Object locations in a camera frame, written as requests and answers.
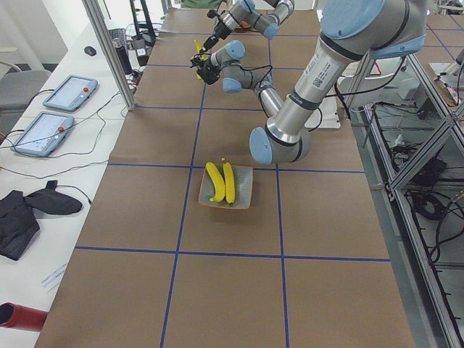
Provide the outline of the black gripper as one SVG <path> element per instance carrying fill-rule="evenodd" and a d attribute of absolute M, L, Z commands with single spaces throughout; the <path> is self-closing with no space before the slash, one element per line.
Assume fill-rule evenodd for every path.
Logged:
<path fill-rule="evenodd" d="M 213 35 L 203 43 L 203 51 L 210 50 L 215 45 L 215 41 L 226 39 L 230 34 L 231 29 L 224 22 L 219 22 L 214 27 Z"/>
<path fill-rule="evenodd" d="M 211 61 L 205 60 L 201 66 L 201 78 L 207 85 L 212 85 L 219 80 L 220 69 L 214 66 Z"/>

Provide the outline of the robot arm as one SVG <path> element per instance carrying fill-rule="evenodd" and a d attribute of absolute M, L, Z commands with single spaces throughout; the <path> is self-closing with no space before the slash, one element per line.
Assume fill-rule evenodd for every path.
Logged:
<path fill-rule="evenodd" d="M 428 10 L 427 1 L 327 1 L 315 53 L 291 93 L 281 99 L 268 74 L 240 65 L 245 55 L 240 41 L 208 52 L 242 22 L 272 39 L 293 13 L 294 2 L 269 4 L 274 10 L 267 16 L 256 11 L 253 1 L 237 1 L 221 14 L 209 11 L 208 17 L 216 17 L 218 23 L 191 58 L 206 84 L 221 80 L 226 93 L 243 89 L 256 93 L 269 118 L 251 132 L 249 150 L 255 162 L 264 165 L 297 162 L 307 155 L 310 132 L 305 124 L 350 63 L 365 54 L 371 59 L 385 59 L 419 51 L 426 40 Z"/>
<path fill-rule="evenodd" d="M 278 32 L 279 26 L 294 12 L 294 1 L 266 1 L 266 3 L 273 7 L 273 11 L 267 15 L 258 12 L 252 0 L 236 1 L 221 13 L 211 9 L 207 16 L 211 19 L 216 17 L 217 24 L 213 34 L 203 43 L 199 52 L 206 53 L 220 39 L 227 39 L 242 22 L 246 22 L 258 33 L 271 40 Z"/>

